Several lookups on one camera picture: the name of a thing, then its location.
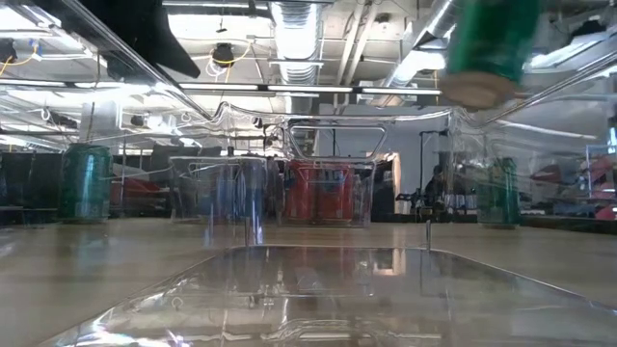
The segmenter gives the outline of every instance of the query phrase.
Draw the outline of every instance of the person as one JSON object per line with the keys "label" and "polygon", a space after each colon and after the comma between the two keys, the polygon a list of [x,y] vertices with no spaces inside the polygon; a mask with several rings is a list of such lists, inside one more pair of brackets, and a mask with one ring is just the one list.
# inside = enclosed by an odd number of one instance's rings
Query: person
{"label": "person", "polygon": [[441,165],[433,168],[433,178],[424,188],[424,204],[439,209],[443,209],[443,189],[445,186],[445,175]]}

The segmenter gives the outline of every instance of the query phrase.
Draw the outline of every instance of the teal container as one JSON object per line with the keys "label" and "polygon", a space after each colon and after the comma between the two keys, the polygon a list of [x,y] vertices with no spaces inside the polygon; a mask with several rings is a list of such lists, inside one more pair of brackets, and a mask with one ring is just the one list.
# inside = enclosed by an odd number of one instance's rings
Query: teal container
{"label": "teal container", "polygon": [[445,97],[475,109],[515,91],[533,47],[540,0],[465,0],[448,47]]}
{"label": "teal container", "polygon": [[58,217],[68,223],[101,223],[109,216],[112,154],[108,147],[71,144],[62,157]]}
{"label": "teal container", "polygon": [[517,166],[511,158],[497,159],[478,182],[478,223],[514,228],[520,221]]}

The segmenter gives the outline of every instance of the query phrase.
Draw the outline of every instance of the red container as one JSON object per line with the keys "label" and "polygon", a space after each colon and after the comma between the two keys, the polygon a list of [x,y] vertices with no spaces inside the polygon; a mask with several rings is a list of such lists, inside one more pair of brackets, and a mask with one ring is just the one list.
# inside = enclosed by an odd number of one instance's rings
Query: red container
{"label": "red container", "polygon": [[332,165],[317,172],[317,219],[351,221],[354,215],[354,170]]}
{"label": "red container", "polygon": [[297,161],[289,162],[285,171],[284,216],[289,220],[310,221],[315,206],[313,181],[316,170]]}

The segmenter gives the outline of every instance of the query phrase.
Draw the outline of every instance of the green can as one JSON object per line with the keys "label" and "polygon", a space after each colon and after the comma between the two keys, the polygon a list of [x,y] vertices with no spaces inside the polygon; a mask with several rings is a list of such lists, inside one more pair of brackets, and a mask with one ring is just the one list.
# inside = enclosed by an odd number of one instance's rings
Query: green can
{"label": "green can", "polygon": [[472,109],[505,101],[523,76],[540,0],[466,0],[448,47],[443,95]]}
{"label": "green can", "polygon": [[58,217],[68,223],[101,223],[109,216],[112,155],[108,147],[71,144],[62,157]]}
{"label": "green can", "polygon": [[477,187],[478,223],[486,227],[516,227],[521,212],[514,160],[497,159],[485,174]]}

